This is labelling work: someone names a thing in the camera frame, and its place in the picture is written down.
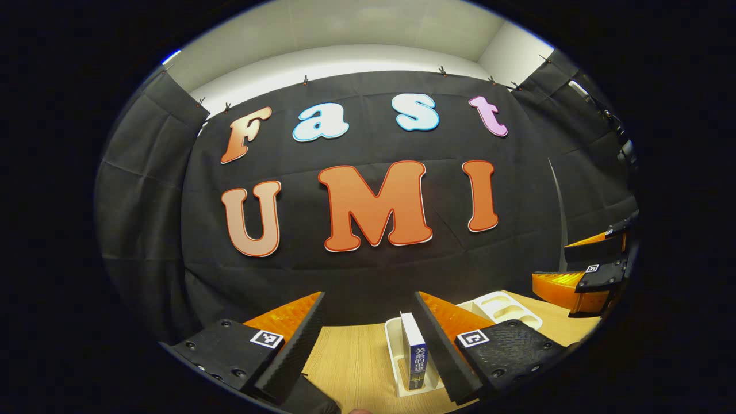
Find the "wooden table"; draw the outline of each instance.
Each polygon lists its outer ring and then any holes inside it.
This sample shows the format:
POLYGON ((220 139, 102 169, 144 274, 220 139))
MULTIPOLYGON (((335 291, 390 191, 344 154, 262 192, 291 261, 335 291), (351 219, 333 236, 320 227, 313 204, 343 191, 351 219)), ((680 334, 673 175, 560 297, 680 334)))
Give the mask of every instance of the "wooden table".
MULTIPOLYGON (((506 293, 542 318, 539 332, 560 345, 579 341, 600 320, 599 317, 568 318, 567 309, 506 293)), ((444 388, 414 396, 396 396, 382 323, 323 327, 302 372, 335 400, 344 414, 355 408, 373 414, 443 414, 459 408, 450 401, 444 388)))

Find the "white container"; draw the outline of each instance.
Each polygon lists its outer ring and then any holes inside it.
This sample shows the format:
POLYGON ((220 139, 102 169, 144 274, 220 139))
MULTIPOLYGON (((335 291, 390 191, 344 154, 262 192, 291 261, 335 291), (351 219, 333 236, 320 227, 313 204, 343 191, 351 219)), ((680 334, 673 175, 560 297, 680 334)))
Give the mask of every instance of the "white container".
MULTIPOLYGON (((500 291, 491 292, 480 298, 463 302, 458 306, 478 316, 492 320, 494 323, 501 323, 509 319, 518 319, 533 329, 539 329, 542 326, 542 318, 536 316, 529 309, 526 309, 526 306, 523 306, 511 296, 500 291)), ((424 375, 424 387, 419 390, 407 390, 404 387, 404 380, 401 377, 399 367, 399 361, 404 358, 401 317, 394 317, 387 320, 383 325, 383 330, 386 332, 386 341, 389 345, 389 358, 391 360, 391 369, 394 372, 394 383, 396 384, 396 395, 398 397, 413 396, 445 387, 445 384, 442 383, 442 379, 439 377, 437 368, 434 366, 432 350, 430 349, 428 352, 427 371, 424 375)))

